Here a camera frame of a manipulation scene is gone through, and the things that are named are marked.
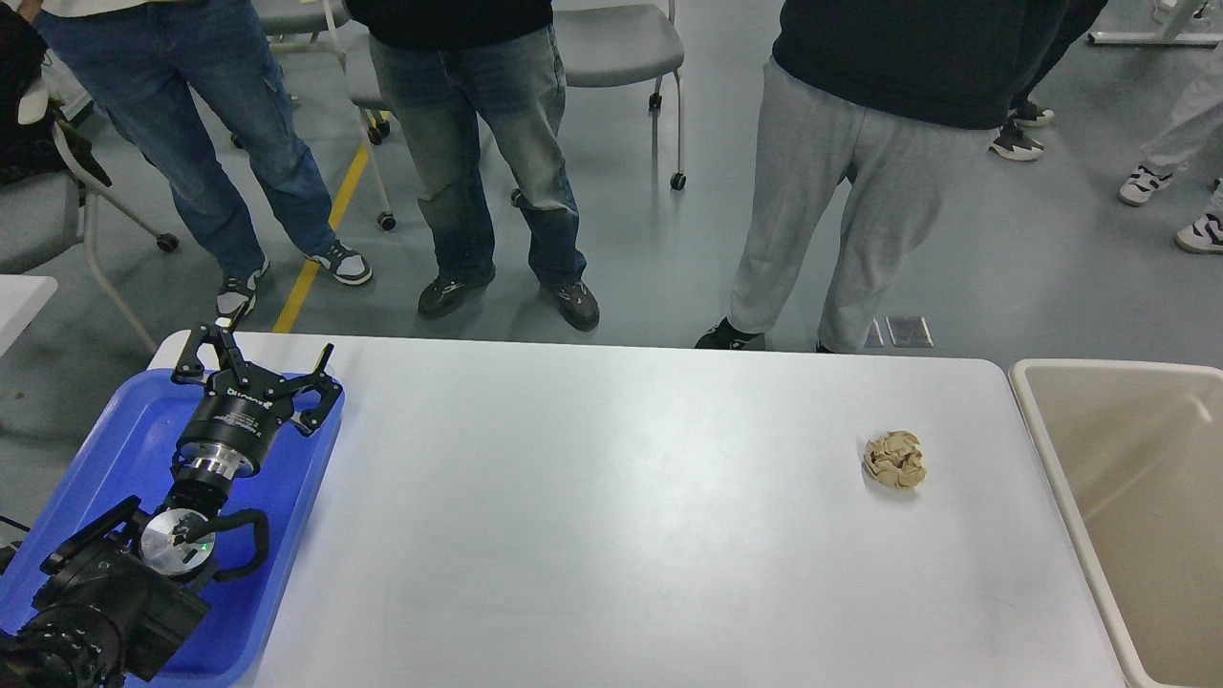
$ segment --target blue jeans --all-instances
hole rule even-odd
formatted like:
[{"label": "blue jeans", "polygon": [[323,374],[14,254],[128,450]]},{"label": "blue jeans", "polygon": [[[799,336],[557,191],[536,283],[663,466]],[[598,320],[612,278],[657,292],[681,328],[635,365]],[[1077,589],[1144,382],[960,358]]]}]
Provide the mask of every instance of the blue jeans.
[{"label": "blue jeans", "polygon": [[479,115],[522,192],[519,208],[531,227],[527,263],[543,284],[578,281],[586,257],[577,249],[577,203],[556,143],[565,68],[552,27],[462,50],[402,50],[371,40],[371,54],[424,183],[421,213],[433,230],[442,276],[476,281],[493,269]]},{"label": "blue jeans", "polygon": [[188,87],[241,139],[294,244],[314,254],[335,238],[331,197],[294,132],[280,66],[251,0],[149,2],[81,18],[44,11],[35,28],[120,134],[165,175],[182,221],[225,274],[246,276],[264,255]]}]

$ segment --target person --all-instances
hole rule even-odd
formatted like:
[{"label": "person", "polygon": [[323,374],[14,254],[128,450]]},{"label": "person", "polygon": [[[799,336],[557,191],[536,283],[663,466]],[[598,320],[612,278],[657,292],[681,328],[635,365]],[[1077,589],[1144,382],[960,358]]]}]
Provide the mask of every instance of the person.
[{"label": "person", "polygon": [[[1137,208],[1172,183],[1178,169],[1188,165],[1223,127],[1223,43],[1211,53],[1206,68],[1172,105],[1168,125],[1140,147],[1142,161],[1117,191],[1121,203]],[[1202,214],[1173,235],[1177,246],[1190,253],[1223,254],[1223,191],[1218,181]]]},{"label": "person", "polygon": [[330,194],[294,131],[280,66],[249,0],[22,0],[22,7],[120,134],[170,182],[179,215],[224,273],[218,317],[254,307],[269,263],[191,89],[249,153],[294,244],[341,284],[371,279],[366,259],[328,225]]},{"label": "person", "polygon": [[696,347],[742,349],[773,326],[848,178],[816,351],[859,352],[905,255],[949,198],[971,197],[974,164],[1064,6],[786,0],[764,67],[752,219],[730,309]]},{"label": "person", "polygon": [[371,33],[378,86],[402,122],[424,186],[438,276],[417,310],[435,318],[495,275],[493,222],[479,175],[477,115],[519,185],[527,263],[569,324],[599,321],[582,281],[577,204],[556,143],[565,71],[549,0],[349,0]]},{"label": "person", "polygon": [[1052,122],[1055,114],[1032,101],[1032,89],[1062,61],[1070,45],[1096,23],[1107,4],[1108,0],[1070,0],[1036,73],[1010,99],[1010,115],[998,131],[998,137],[989,144],[991,150],[1008,160],[1019,161],[1036,160],[1044,153],[1044,144],[1029,136],[1027,130]]},{"label": "person", "polygon": [[46,44],[28,18],[0,2],[0,186],[66,169],[55,150],[50,108],[35,122],[22,122],[22,98],[38,79]]}]

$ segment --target trash bin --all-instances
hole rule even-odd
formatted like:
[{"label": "trash bin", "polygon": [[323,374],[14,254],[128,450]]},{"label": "trash bin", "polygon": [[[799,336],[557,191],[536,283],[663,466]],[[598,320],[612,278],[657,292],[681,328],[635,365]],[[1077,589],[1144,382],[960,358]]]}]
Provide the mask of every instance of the trash bin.
[{"label": "trash bin", "polygon": [[1134,688],[1223,688],[1223,373],[1025,360],[1011,386]]}]

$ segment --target blue tray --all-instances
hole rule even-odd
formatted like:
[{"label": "blue tray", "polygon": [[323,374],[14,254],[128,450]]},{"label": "blue tray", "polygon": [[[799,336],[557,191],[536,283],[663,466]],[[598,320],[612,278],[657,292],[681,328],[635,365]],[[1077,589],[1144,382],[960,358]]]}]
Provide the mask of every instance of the blue tray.
[{"label": "blue tray", "polygon": [[[175,442],[202,396],[201,387],[171,384],[169,370],[142,373],[115,392],[9,571],[0,576],[0,628],[16,633],[34,616],[29,602],[46,582],[38,565],[82,525],[130,495],[141,499],[146,512],[161,503],[172,484]],[[317,396],[300,400],[312,406]],[[201,598],[212,610],[149,686],[227,688],[263,650],[340,431],[342,406],[341,396],[312,437],[281,429],[263,470],[234,483],[221,513],[248,507],[267,512],[268,561],[246,578],[204,588]],[[215,552],[221,568],[246,563],[254,552],[251,529],[218,534]],[[138,683],[143,682],[128,677],[128,686]]]}]

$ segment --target black cable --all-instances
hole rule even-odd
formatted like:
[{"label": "black cable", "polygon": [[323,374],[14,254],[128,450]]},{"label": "black cable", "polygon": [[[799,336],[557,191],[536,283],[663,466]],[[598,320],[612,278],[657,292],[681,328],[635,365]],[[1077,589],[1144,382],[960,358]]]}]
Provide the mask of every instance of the black cable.
[{"label": "black cable", "polygon": [[26,533],[29,533],[29,527],[22,525],[20,523],[12,521],[11,518],[5,518],[4,516],[0,516],[0,522],[7,523],[9,525],[16,528],[17,530],[23,530]]},{"label": "black cable", "polygon": [[226,580],[249,576],[263,566],[263,562],[268,561],[268,550],[270,549],[268,514],[259,510],[241,510],[229,516],[216,517],[213,521],[198,521],[187,527],[186,541],[196,543],[209,533],[223,533],[248,524],[254,527],[254,556],[243,566],[216,572],[213,578],[216,583],[225,583]]}]

